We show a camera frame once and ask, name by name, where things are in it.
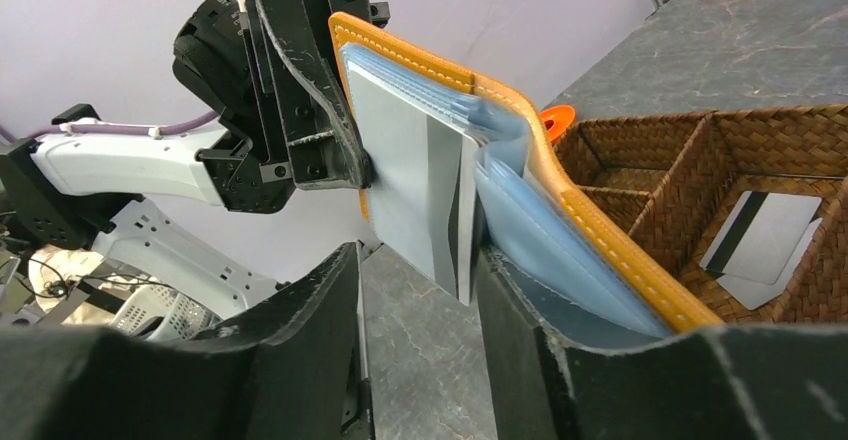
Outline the white card with black stripe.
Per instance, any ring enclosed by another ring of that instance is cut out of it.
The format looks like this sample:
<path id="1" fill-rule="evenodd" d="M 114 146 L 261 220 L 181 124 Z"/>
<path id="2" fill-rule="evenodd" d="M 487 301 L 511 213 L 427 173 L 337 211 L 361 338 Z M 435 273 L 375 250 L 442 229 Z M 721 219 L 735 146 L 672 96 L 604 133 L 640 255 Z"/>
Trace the white card with black stripe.
<path id="1" fill-rule="evenodd" d="M 465 305 L 472 299 L 477 147 L 468 118 L 479 101 L 412 74 L 349 64 L 354 116 L 375 178 L 366 203 L 377 237 Z"/>

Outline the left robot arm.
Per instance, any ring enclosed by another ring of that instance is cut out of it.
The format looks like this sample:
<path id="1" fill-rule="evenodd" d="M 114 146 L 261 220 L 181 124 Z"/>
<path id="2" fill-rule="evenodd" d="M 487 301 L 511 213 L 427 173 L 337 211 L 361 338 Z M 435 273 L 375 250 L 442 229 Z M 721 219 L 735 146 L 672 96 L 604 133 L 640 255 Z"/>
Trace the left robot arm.
<path id="1" fill-rule="evenodd" d="M 373 178 L 343 92 L 329 20 L 384 27 L 385 2 L 205 0 L 179 30 L 172 70 L 209 107 L 170 126 L 105 123 L 88 104 L 1 150 L 1 180 L 40 241 L 153 275 L 214 316 L 236 316 L 278 283 L 179 227 L 154 197 L 273 214 L 298 190 Z"/>

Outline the grey card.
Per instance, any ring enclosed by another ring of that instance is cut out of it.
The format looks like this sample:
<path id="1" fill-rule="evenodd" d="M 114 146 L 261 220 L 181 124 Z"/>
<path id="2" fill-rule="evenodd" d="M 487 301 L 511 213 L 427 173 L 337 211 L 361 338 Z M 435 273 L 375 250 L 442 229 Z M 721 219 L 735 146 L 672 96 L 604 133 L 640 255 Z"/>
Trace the grey card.
<path id="1" fill-rule="evenodd" d="M 821 202 L 816 196 L 742 192 L 699 266 L 714 274 L 774 283 Z"/>

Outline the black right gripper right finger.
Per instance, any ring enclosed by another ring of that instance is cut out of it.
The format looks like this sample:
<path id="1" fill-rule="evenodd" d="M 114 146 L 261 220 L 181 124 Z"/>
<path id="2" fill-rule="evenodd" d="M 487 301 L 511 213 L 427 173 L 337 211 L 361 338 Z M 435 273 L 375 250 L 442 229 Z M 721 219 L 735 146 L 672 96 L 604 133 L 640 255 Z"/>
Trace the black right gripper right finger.
<path id="1" fill-rule="evenodd" d="M 657 339 L 608 322 L 494 248 L 476 270 L 502 439 L 843 439 L 843 326 L 718 326 Z"/>

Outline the yellow leather card holder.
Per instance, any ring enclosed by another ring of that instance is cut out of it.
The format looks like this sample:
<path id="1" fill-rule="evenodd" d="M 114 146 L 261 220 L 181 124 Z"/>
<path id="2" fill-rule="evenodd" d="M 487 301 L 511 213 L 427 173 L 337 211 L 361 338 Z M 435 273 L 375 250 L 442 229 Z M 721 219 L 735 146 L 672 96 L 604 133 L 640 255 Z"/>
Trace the yellow leather card holder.
<path id="1" fill-rule="evenodd" d="M 389 59 L 397 60 L 403 66 L 449 88 L 479 95 L 507 108 L 529 125 L 526 164 L 529 184 L 550 203 L 557 214 L 576 224 L 589 244 L 670 326 L 670 335 L 719 323 L 715 313 L 631 240 L 565 173 L 537 109 L 523 94 L 488 76 L 407 43 L 350 14 L 333 14 L 329 28 L 341 82 L 351 110 L 350 89 L 340 58 L 341 49 L 349 43 L 363 45 Z"/>

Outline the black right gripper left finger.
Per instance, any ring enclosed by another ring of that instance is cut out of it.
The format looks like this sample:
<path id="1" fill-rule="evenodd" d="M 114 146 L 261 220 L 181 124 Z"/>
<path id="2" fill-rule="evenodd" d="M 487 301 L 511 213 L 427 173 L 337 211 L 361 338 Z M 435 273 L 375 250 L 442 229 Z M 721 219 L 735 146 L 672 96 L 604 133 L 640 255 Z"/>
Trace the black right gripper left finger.
<path id="1" fill-rule="evenodd" d="M 5 439 L 347 439 L 361 430 L 359 249 L 190 340 L 1 332 Z"/>

